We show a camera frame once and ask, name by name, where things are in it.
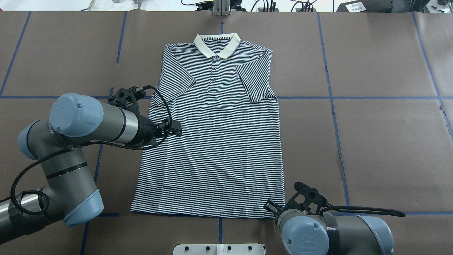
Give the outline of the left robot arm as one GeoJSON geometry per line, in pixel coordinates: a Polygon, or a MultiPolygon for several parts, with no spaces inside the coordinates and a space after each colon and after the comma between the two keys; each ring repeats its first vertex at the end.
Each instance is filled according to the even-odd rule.
{"type": "Polygon", "coordinates": [[[67,93],[52,105],[50,116],[22,130],[18,147],[34,160],[1,200],[1,244],[63,221],[75,227],[104,210],[82,149],[103,144],[141,151],[159,146],[168,136],[182,135],[171,116],[159,123],[140,114],[138,100],[148,86],[120,89],[108,103],[67,93]]]}

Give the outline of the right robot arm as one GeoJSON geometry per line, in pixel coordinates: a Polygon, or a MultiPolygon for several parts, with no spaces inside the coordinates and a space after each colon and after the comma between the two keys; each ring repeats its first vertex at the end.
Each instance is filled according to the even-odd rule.
{"type": "Polygon", "coordinates": [[[285,209],[272,200],[264,205],[275,216],[276,227],[290,255],[393,255],[391,229],[375,216],[311,216],[285,209]]]}

